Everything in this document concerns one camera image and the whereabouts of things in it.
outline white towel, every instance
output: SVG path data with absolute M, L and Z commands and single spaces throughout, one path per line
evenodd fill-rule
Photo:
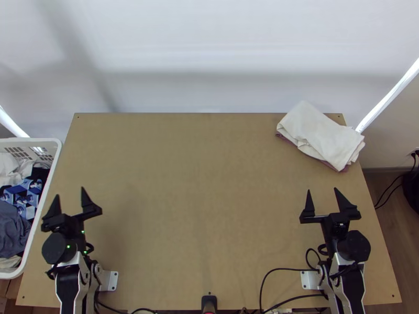
M 299 102 L 278 123 L 277 132 L 303 153 L 328 162 L 337 171 L 358 158 L 365 146 L 362 136 L 332 121 L 308 102 Z
M 0 187 L 16 185 L 32 173 L 32 160 L 19 160 L 9 153 L 0 153 Z

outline cable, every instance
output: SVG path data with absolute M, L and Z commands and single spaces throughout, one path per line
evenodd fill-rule
M 317 269 L 316 269 L 315 267 L 313 267 L 313 266 L 312 266 L 312 265 L 308 262 L 308 254 L 309 254 L 310 252 L 314 252 L 314 253 L 317 255 L 318 261 L 319 261 L 319 262 L 321 261 L 319 254 L 318 254 L 318 253 L 317 253 L 314 249 L 309 248 L 309 249 L 307 249 L 307 251 L 305 251 L 305 262 L 307 263 L 307 265 L 308 265 L 308 266 L 309 266 L 312 270 L 317 271 Z
M 122 311 L 116 310 L 116 309 L 111 308 L 110 306 L 108 306 L 108 305 L 106 305 L 106 304 L 103 304 L 103 303 L 102 303 L 102 302 L 100 302 L 99 300 L 96 300 L 96 302 L 97 302 L 97 304 L 99 304 L 99 305 L 103 306 L 105 309 L 111 310 L 111 311 L 113 311 L 113 312 L 115 312 L 115 313 L 119 313 L 119 314 L 126 314 L 125 312 L 122 312 Z
M 413 162 L 413 167 L 410 169 L 410 171 L 408 172 L 408 173 L 411 173 L 414 169 L 415 169 L 415 166 L 416 166 L 416 154 L 415 153 L 412 153 L 411 154 L 411 156 L 413 157 L 413 159 L 414 159 L 414 162 Z M 390 183 L 390 185 L 384 190 L 384 192 L 381 194 L 381 196 L 380 196 L 380 198 L 378 199 L 378 201 L 376 202 L 376 204 L 374 205 L 374 207 L 377 209 L 377 205 L 380 203 L 380 201 L 381 201 L 381 199 L 383 198 L 383 196 L 384 196 L 384 194 L 389 190 L 389 188 L 394 184 L 394 182 L 396 182 L 397 181 L 397 179 L 398 178 L 401 178 L 402 176 L 403 176 L 404 174 L 401 174 L 401 175 L 399 175 L 399 176 L 397 176 L 394 180 L 393 180 L 393 182 L 392 183 Z
M 353 262 L 352 264 L 350 264 L 348 267 L 344 268 L 343 270 L 337 272 L 334 275 L 331 275 L 329 278 L 330 280 L 334 280 L 335 278 L 342 276 L 346 273 L 349 273 L 350 271 L 353 271 L 355 268 L 357 268 L 358 263 L 357 262 Z
M 329 256 L 329 253 L 327 252 L 326 243 L 320 244 L 317 247 L 318 252 L 323 256 Z
M 274 268 L 274 269 L 268 271 L 266 273 L 266 275 L 263 277 L 262 284 L 260 285 L 260 292 L 259 292 L 259 310 L 260 310 L 260 313 L 261 314 L 265 313 L 265 312 L 262 311 L 262 290 L 263 290 L 263 285 L 264 285 L 265 280 L 268 277 L 268 275 L 270 273 L 276 272 L 276 271 L 312 272 L 314 270 L 312 270 L 312 269 L 309 269 L 309 270 L 301 270 L 301 269 L 297 269 L 297 268 Z
M 323 295 L 322 294 L 315 294 L 315 295 L 302 295 L 302 296 L 293 297 L 293 298 L 290 298 L 290 299 L 285 300 L 283 302 L 280 302 L 278 304 L 275 304 L 274 306 L 270 307 L 266 311 L 261 312 L 261 314 L 264 314 L 264 313 L 267 313 L 267 312 L 269 312 L 273 309 L 276 309 L 277 307 L 280 307 L 281 305 L 284 305 L 285 303 L 288 303 L 288 302 L 291 302 L 291 301 L 294 301 L 294 300 L 298 300 L 298 299 L 311 298 L 311 297 L 323 297 Z
M 114 308 L 112 308 L 112 307 L 110 307 L 110 306 L 108 306 L 108 305 L 103 304 L 102 302 L 100 302 L 100 301 L 99 301 L 99 299 L 98 299 L 98 291 L 96 291 L 96 293 L 95 293 L 95 299 L 94 299 L 94 302 L 95 302 L 95 303 L 97 303 L 97 304 L 99 304 L 100 306 L 103 306 L 105 309 L 111 310 L 111 311 L 113 311 L 113 312 L 115 312 L 115 313 L 119 313 L 119 314 L 126 314 L 126 312 L 119 311 L 119 310 L 117 310 L 117 309 L 114 309 Z M 135 312 L 139 312 L 139 311 L 148 311 L 148 312 L 150 312 L 150 313 L 157 314 L 157 312 L 156 312 L 156 311 L 150 310 L 150 309 L 148 309 L 148 308 L 138 308 L 138 309 L 136 309 L 136 310 L 132 311 L 132 313 L 131 313 L 131 314 L 134 314 Z
M 396 186 L 396 187 L 393 189 L 393 191 L 391 191 L 391 193 L 388 195 L 388 197 L 387 197 L 387 199 L 384 201 L 384 203 L 383 203 L 383 204 L 381 204 L 380 206 L 376 207 L 376 209 L 379 209 L 380 207 L 384 206 L 384 205 L 387 203 L 387 201 L 389 200 L 390 196 L 394 193 L 394 191 L 396 191 L 396 190 L 397 190 L 399 187 L 401 187 L 401 186 L 402 186 L 402 184 L 399 184 L 398 186 Z
M 136 309 L 136 310 L 132 311 L 131 314 L 134 314 L 135 312 L 139 312 L 139 311 L 147 311 L 147 312 L 154 313 L 154 314 L 157 313 L 156 311 L 150 310 L 148 308 L 139 308 L 139 309 Z

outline wooden table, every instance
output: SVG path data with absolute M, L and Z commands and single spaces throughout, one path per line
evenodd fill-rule
M 329 115 L 344 124 L 340 114 Z M 320 225 L 301 225 L 311 190 L 318 214 L 336 212 L 333 187 L 362 219 L 371 242 L 365 304 L 401 302 L 389 255 L 359 163 L 336 173 L 275 136 L 283 114 L 76 114 L 47 204 L 60 194 L 68 214 L 81 211 L 80 187 L 103 208 L 85 223 L 93 258 L 119 271 L 119 309 L 200 308 L 209 291 L 220 309 L 258 308 L 264 274 L 306 267 L 304 253 L 323 243 Z M 21 305 L 58 307 L 41 256 L 38 228 L 21 283 Z M 267 280 L 263 307 L 306 294 L 297 272 Z M 288 307 L 326 306 L 323 298 Z

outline cloth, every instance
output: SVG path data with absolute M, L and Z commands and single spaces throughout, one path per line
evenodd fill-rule
M 29 176 L 18 184 L 5 185 L 0 188 L 0 200 L 15 206 L 23 218 L 32 222 L 48 174 L 49 169 L 32 167 Z
M 0 201 L 0 257 L 9 259 L 24 251 L 30 227 L 13 205 Z
M 306 101 L 286 114 L 277 132 L 303 153 L 326 161 L 337 171 L 355 162 L 365 146 L 364 136 L 332 121 Z
M 0 259 L 0 269 L 2 268 L 14 268 L 19 265 L 20 261 L 22 260 L 22 257 L 20 256 L 12 256 L 10 259 Z
M 16 159 L 9 153 L 0 153 L 0 186 L 16 185 L 30 176 L 34 161 Z

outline white laundry basket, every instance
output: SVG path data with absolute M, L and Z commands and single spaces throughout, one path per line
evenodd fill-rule
M 38 228 L 39 219 L 41 217 L 42 208 L 45 203 L 51 179 L 56 169 L 57 160 L 61 152 L 62 143 L 58 139 L 32 139 L 32 138 L 9 138 L 0 139 L 0 152 L 10 153 L 15 159 L 29 159 L 48 163 L 51 169 L 48 174 L 47 182 L 45 183 L 41 199 L 36 210 L 35 218 L 30 229 L 28 241 L 26 242 L 25 251 L 23 253 L 22 261 L 17 268 L 0 268 L 0 279 L 13 279 L 23 273 L 30 247 L 34 239 L 34 234 Z

